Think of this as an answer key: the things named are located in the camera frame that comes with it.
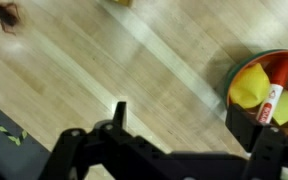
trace yellow object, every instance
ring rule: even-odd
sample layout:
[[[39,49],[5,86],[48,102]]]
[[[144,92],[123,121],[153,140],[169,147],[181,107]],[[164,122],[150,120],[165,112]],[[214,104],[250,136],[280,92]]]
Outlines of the yellow object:
[[[253,108],[267,97],[270,81],[261,64],[257,63],[240,73],[230,89],[233,103],[244,109]]]
[[[288,91],[284,90],[273,114],[273,118],[279,125],[288,122]]]
[[[130,6],[132,4],[132,0],[113,0],[117,3],[120,3],[124,6]]]

